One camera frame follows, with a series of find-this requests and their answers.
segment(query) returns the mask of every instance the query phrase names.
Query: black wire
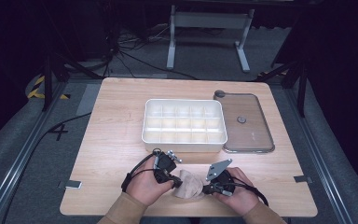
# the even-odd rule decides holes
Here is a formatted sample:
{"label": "black wire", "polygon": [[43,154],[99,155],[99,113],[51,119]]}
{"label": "black wire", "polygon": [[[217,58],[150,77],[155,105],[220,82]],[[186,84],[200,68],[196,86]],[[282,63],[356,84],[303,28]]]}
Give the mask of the black wire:
{"label": "black wire", "polygon": [[142,171],[136,173],[135,175],[133,175],[131,178],[134,178],[134,177],[136,177],[138,174],[143,173],[143,172],[145,172],[145,171],[154,171],[154,170],[155,170],[155,169],[145,169],[145,170],[142,170]]}
{"label": "black wire", "polygon": [[90,115],[90,114],[91,114],[91,113],[88,113],[88,114],[80,115],[80,116],[77,116],[77,117],[74,117],[74,118],[71,118],[71,119],[67,119],[67,120],[65,120],[65,121],[62,121],[62,122],[60,122],[60,123],[58,123],[58,124],[52,126],[51,128],[49,128],[45,133],[42,134],[42,136],[39,137],[39,139],[37,140],[36,144],[34,145],[32,151],[31,151],[30,156],[28,157],[27,161],[25,162],[24,168],[23,168],[23,169],[21,170],[21,172],[20,172],[19,179],[17,180],[17,183],[16,183],[16,185],[14,186],[13,191],[11,192],[10,199],[9,199],[9,201],[8,201],[8,203],[7,203],[7,210],[5,211],[5,214],[4,214],[3,219],[2,219],[2,223],[3,223],[3,224],[5,224],[5,222],[6,222],[6,220],[7,220],[7,215],[8,215],[8,212],[10,211],[10,206],[11,206],[11,204],[13,203],[13,199],[14,199],[14,196],[16,195],[17,190],[19,189],[19,185],[20,185],[20,182],[21,182],[21,180],[22,180],[22,177],[24,176],[25,170],[27,169],[28,164],[29,164],[31,158],[33,157],[34,152],[35,152],[37,146],[38,146],[38,145],[40,144],[40,142],[42,141],[42,139],[46,136],[46,134],[51,133],[52,131],[58,129],[58,128],[61,127],[64,123],[69,122],[69,121],[74,120],[74,119],[81,119],[81,118],[86,117],[86,116],[88,116],[88,115]]}
{"label": "black wire", "polygon": [[121,60],[118,56],[116,56],[116,57],[118,58],[119,61],[121,61],[121,63],[124,65],[124,67],[126,67],[127,70],[129,70],[129,72],[131,73],[131,75],[136,78],[136,76],[132,73],[132,71],[130,70],[130,68],[129,68],[126,64],[124,64],[123,60]]}
{"label": "black wire", "polygon": [[252,187],[250,185],[247,185],[246,183],[244,183],[243,181],[240,180],[240,182],[242,182],[243,184],[238,184],[238,183],[226,183],[223,184],[223,186],[237,186],[237,187],[243,187],[251,192],[253,192],[256,196],[258,196],[259,198],[261,198],[261,200],[263,200],[263,203],[266,206],[269,206],[269,201],[267,201],[266,196],[264,196],[264,194],[262,194],[257,188]]}
{"label": "black wire", "polygon": [[179,74],[179,75],[182,75],[182,76],[185,76],[185,77],[191,77],[191,78],[194,79],[194,80],[199,80],[198,78],[193,77],[193,76],[188,75],[188,74],[185,74],[185,73],[174,72],[174,71],[172,71],[172,70],[168,70],[168,69],[163,69],[163,68],[156,67],[155,65],[150,64],[150,63],[147,63],[147,62],[144,62],[144,61],[142,61],[142,60],[140,60],[140,59],[137,59],[137,58],[131,56],[130,54],[126,53],[126,52],[121,51],[121,53],[122,53],[122,54],[125,54],[125,55],[127,55],[127,56],[129,56],[130,58],[132,58],[132,59],[135,60],[135,61],[138,61],[138,62],[140,62],[140,63],[144,63],[144,64],[146,64],[146,65],[148,65],[148,66],[150,66],[150,67],[152,67],[152,68],[156,68],[156,69],[158,69],[158,70],[160,70],[160,71],[175,73],[175,74]]}

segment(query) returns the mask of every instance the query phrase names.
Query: white cloth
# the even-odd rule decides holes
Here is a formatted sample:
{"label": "white cloth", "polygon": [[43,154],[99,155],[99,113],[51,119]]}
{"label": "white cloth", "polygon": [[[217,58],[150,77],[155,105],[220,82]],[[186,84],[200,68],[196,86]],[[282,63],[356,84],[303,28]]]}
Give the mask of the white cloth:
{"label": "white cloth", "polygon": [[202,188],[207,185],[205,178],[191,174],[187,170],[181,170],[179,178],[183,181],[182,185],[173,191],[173,195],[183,199],[200,199],[205,194]]}

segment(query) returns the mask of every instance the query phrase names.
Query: table leg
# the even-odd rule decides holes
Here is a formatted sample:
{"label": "table leg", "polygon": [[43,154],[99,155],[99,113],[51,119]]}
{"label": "table leg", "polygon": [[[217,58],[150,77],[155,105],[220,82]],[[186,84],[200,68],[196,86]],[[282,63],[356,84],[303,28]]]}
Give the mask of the table leg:
{"label": "table leg", "polygon": [[171,21],[170,21],[170,47],[168,49],[168,60],[167,68],[173,69],[173,64],[175,61],[175,6],[171,6]]}
{"label": "table leg", "polygon": [[243,25],[243,33],[242,33],[241,41],[235,42],[235,47],[237,49],[238,57],[240,58],[242,71],[245,73],[250,72],[250,67],[249,67],[248,61],[246,60],[245,51],[243,50],[243,46],[245,45],[246,36],[249,33],[249,28],[251,26],[254,13],[255,13],[254,9],[249,10],[248,18],[246,19],[245,24]]}

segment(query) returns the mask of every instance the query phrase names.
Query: wooden table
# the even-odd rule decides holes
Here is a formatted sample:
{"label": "wooden table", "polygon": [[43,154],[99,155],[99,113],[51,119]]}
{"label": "wooden table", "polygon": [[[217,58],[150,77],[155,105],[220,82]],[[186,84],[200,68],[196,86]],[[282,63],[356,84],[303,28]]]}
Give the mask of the wooden table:
{"label": "wooden table", "polygon": [[[303,175],[282,118],[265,83],[168,79],[106,78],[103,81],[88,128],[77,155],[71,180],[81,189],[67,189],[61,205],[65,215],[104,215],[121,193],[121,183],[140,160],[149,154],[141,134],[145,103],[149,99],[213,99],[222,90],[255,94],[262,106],[275,150],[267,154],[176,153],[183,160],[172,172],[185,169],[205,177],[209,165],[232,159],[265,194],[269,206],[282,217],[314,217],[317,208]],[[151,205],[146,216],[229,217],[236,214],[208,195],[184,200],[172,190]]]}

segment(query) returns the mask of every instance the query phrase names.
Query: forearm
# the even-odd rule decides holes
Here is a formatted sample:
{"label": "forearm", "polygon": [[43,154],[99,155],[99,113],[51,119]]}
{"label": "forearm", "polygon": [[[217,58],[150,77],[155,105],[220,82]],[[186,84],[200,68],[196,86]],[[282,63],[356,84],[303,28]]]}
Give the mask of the forearm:
{"label": "forearm", "polygon": [[251,211],[243,216],[247,224],[284,224],[286,223],[278,214],[269,207],[259,202]]}
{"label": "forearm", "polygon": [[121,193],[98,224],[138,224],[146,208],[127,193]]}

